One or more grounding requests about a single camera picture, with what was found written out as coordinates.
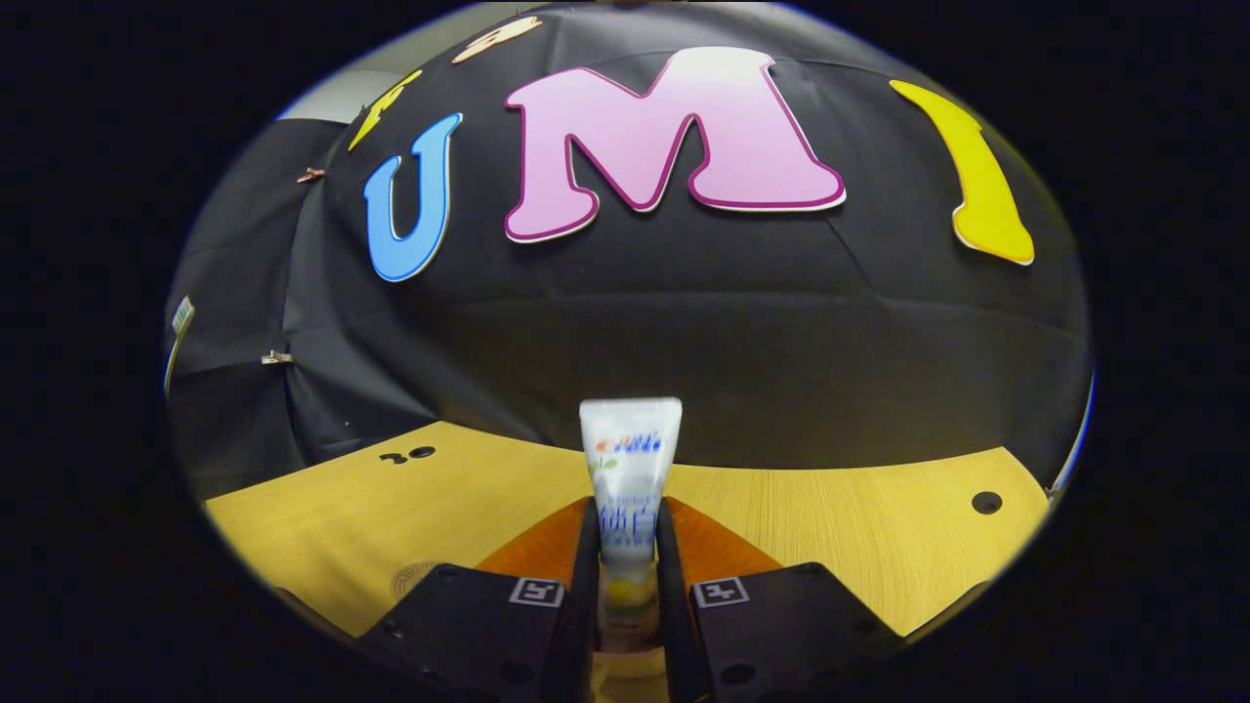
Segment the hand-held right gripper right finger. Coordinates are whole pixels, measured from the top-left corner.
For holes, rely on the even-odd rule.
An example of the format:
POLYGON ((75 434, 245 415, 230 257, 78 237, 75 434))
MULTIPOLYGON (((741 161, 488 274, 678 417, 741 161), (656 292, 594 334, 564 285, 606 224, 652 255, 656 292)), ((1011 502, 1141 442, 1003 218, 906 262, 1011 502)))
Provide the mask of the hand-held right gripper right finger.
POLYGON ((826 565, 775 565, 682 502, 661 502, 656 547, 672 702, 835 702, 902 650, 826 565))

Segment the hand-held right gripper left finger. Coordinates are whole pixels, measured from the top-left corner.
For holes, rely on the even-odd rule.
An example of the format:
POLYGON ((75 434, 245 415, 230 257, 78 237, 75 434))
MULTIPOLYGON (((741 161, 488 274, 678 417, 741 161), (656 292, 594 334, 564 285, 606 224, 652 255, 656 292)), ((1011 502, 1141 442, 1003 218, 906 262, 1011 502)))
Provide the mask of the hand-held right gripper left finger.
POLYGON ((488 569, 442 563, 360 638, 422 702, 590 702, 600 530, 575 500, 488 569))

